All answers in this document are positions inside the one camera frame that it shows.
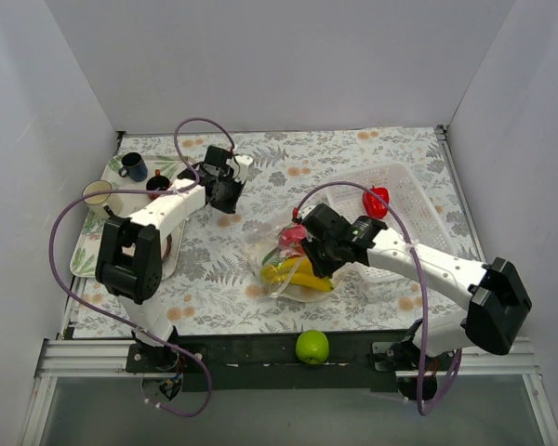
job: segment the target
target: cream colored cup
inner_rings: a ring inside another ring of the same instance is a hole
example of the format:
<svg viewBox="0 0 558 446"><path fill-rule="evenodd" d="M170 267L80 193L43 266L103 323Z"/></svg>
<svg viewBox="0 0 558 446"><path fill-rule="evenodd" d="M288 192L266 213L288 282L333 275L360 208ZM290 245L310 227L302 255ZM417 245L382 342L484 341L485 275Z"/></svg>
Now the cream colored cup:
<svg viewBox="0 0 558 446"><path fill-rule="evenodd" d="M85 190L83 195L100 190L112 190L112 185L103 179L93 181ZM94 197L85 198L83 200L87 207L92 210L96 216L100 218L109 218L111 215L118 216L122 211L122 200L117 193L102 193Z"/></svg>

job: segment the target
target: blue mug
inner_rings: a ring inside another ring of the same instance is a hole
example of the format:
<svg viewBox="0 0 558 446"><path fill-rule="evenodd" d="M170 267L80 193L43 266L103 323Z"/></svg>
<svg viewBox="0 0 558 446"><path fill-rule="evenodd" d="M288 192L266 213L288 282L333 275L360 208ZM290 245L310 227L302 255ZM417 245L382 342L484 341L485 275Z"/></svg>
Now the blue mug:
<svg viewBox="0 0 558 446"><path fill-rule="evenodd" d="M135 151L124 155L122 158L122 166L123 167L118 170L118 175L122 178L130 177L133 181L140 183L149 175L147 164L145 164L140 153L136 153Z"/></svg>

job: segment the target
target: perforated basket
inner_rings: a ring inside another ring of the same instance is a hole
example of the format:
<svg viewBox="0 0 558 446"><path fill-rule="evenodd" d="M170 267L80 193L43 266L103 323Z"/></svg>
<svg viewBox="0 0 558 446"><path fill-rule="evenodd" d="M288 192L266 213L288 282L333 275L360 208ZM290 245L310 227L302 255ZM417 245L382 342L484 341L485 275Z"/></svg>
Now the perforated basket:
<svg viewBox="0 0 558 446"><path fill-rule="evenodd" d="M351 181L367 188L386 188L389 191L389 205L405 223L412 240L445 253L455 254L453 242L445 225L413 172L405 164L398 162L375 164L335 175L328 178L328 181ZM351 186L334 186L325 190L330 206L351 223L357 217L365 215L361 190ZM383 221L389 228L401 232L391 213L387 214ZM359 263L355 264L355 267L365 280L372 283L401 278L390 271L368 268Z"/></svg>

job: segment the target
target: bag of fruit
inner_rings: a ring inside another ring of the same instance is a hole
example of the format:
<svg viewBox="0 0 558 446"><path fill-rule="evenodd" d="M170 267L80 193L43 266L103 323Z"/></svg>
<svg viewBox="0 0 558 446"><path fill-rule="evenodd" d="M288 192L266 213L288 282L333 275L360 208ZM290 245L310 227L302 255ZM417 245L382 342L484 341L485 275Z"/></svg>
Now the bag of fruit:
<svg viewBox="0 0 558 446"><path fill-rule="evenodd" d="M317 302L330 296L345 268L320 279L301 247L306 229L291 221L291 212L275 216L246 236L243 252L270 297L289 297L299 302Z"/></svg>

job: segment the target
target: gray floor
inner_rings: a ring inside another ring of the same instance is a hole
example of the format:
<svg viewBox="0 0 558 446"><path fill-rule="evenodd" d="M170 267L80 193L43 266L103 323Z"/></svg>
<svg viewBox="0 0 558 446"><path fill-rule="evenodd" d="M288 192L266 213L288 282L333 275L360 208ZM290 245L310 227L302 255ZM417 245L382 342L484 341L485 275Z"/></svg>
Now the gray floor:
<svg viewBox="0 0 558 446"><path fill-rule="evenodd" d="M203 395L179 395L182 409ZM60 378L44 445L540 445L521 376L461 376L427 418L362 389L217 391L179 419L146 405L135 378Z"/></svg>

